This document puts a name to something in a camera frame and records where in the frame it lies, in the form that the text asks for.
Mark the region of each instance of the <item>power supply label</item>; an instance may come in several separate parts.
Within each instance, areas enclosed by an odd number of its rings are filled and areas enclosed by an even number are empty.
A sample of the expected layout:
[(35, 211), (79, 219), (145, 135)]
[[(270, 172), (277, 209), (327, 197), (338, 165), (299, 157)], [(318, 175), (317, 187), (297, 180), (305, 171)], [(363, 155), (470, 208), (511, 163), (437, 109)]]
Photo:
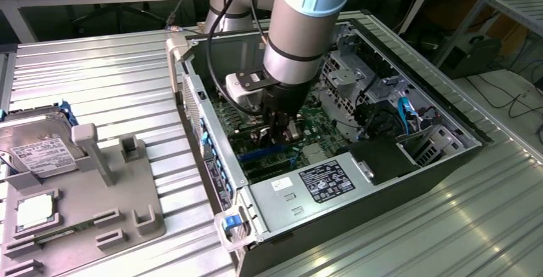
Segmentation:
[(11, 152), (34, 173), (47, 172), (76, 163), (60, 138), (11, 148)]
[(299, 176), (317, 203), (325, 203), (355, 189), (337, 160), (301, 172)]

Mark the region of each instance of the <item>ribbed metal surface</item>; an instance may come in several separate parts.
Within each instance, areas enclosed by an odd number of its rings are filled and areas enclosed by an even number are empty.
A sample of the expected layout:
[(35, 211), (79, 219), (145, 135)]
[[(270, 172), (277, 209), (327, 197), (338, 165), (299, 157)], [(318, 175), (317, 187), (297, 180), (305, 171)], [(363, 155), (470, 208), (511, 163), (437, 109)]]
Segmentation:
[(22, 45), (18, 51), (10, 110), (64, 99), (79, 122), (97, 124), (101, 147), (135, 134), (147, 145), (161, 196), (167, 234), (75, 276), (235, 274), (171, 93), (166, 39), (163, 31), (143, 32)]
[(487, 3), (543, 36), (543, 0), (487, 0)]
[(373, 17), (362, 23), (495, 143), (430, 193), (262, 276), (542, 276), (543, 169), (531, 149)]

